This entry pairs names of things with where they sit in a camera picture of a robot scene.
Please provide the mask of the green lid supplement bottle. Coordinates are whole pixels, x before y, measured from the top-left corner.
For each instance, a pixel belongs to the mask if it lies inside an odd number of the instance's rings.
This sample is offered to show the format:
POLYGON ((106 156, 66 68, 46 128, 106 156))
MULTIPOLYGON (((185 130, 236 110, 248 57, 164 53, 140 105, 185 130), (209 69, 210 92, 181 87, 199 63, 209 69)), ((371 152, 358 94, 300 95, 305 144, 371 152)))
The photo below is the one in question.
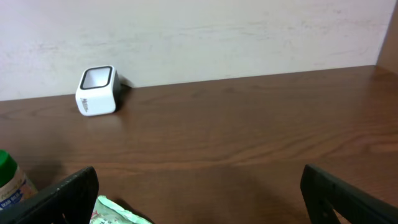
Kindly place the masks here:
POLYGON ((37 193, 25 172, 5 150, 1 150, 0 178, 1 210, 27 200, 37 193))

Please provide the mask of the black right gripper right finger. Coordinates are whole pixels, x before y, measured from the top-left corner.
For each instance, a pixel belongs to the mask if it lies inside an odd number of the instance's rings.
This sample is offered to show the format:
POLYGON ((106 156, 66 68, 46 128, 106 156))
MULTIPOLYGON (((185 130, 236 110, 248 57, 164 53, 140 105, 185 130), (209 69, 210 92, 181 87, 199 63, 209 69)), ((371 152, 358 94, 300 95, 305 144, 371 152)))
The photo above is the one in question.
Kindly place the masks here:
POLYGON ((300 189, 312 223, 339 223, 337 213, 350 223, 397 223, 396 207, 315 165, 304 167, 300 189))

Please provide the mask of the light green wipes pack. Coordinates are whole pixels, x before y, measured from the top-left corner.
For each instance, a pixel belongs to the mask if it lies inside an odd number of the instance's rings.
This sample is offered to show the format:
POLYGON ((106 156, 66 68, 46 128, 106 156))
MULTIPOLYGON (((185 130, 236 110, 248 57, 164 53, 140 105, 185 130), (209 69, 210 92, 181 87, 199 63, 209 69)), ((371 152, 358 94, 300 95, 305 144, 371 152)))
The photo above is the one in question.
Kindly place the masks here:
POLYGON ((152 222, 100 195, 96 199, 90 224, 152 224, 152 222))

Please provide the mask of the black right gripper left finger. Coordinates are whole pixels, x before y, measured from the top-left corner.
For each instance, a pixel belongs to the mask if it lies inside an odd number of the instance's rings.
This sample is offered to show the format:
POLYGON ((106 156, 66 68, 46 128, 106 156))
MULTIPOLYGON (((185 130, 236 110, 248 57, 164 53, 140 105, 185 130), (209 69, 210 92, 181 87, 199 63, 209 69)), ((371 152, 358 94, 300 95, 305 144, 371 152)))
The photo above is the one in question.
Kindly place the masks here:
POLYGON ((96 171, 92 166, 86 167, 33 197, 2 210, 1 224, 89 224, 98 191, 96 171))

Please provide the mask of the white barcode scanner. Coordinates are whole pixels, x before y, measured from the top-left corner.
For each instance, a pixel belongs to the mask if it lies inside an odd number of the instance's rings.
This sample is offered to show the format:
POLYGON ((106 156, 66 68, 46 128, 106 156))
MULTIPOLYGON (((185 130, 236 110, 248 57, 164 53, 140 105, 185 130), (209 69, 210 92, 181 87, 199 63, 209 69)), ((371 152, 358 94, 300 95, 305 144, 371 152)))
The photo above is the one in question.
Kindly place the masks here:
POLYGON ((88 68, 81 76, 75 100, 83 116, 98 116, 116 111, 121 82, 112 65, 88 68))

